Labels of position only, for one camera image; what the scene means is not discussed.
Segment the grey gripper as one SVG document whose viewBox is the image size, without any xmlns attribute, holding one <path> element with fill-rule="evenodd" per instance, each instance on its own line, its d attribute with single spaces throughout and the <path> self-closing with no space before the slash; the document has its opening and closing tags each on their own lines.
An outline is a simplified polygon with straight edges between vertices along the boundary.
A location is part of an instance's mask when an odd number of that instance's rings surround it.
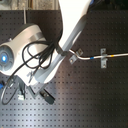
<svg viewBox="0 0 128 128">
<path fill-rule="evenodd" d="M 31 96 L 33 98 L 36 98 L 39 94 L 44 98 L 44 100 L 48 103 L 53 103 L 54 102 L 54 97 L 48 93 L 44 88 L 39 89 L 37 92 L 35 92 L 31 86 L 27 86 L 22 79 L 17 78 L 18 80 L 18 99 L 19 100 L 24 100 L 25 99 L 25 94 L 26 90 L 29 91 Z"/>
</svg>

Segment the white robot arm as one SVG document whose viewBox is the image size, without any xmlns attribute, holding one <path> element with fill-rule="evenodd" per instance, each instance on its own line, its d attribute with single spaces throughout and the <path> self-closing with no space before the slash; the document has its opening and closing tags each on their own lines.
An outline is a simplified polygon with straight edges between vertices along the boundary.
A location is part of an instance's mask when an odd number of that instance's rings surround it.
<svg viewBox="0 0 128 128">
<path fill-rule="evenodd" d="M 24 84 L 45 84 L 81 34 L 91 0 L 59 0 L 63 28 L 55 40 L 45 39 L 38 25 L 27 23 L 0 45 L 0 72 L 8 75 L 8 88 L 18 76 Z"/>
</svg>

